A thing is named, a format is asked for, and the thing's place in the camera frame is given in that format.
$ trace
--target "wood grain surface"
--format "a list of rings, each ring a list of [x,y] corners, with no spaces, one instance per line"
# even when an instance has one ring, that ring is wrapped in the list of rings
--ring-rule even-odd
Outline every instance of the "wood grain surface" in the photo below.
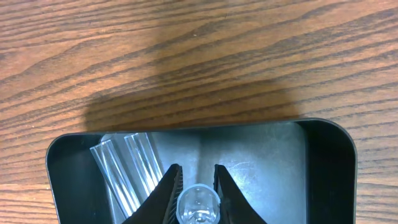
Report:
[[[57,223],[65,133],[330,119],[357,223],[398,223],[398,1],[0,2],[0,223]]]

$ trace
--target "round transparent object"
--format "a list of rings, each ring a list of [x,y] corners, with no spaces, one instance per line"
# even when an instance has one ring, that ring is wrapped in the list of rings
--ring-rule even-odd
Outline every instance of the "round transparent object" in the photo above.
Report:
[[[194,184],[177,199],[180,224],[214,224],[220,220],[220,198],[209,186]]]

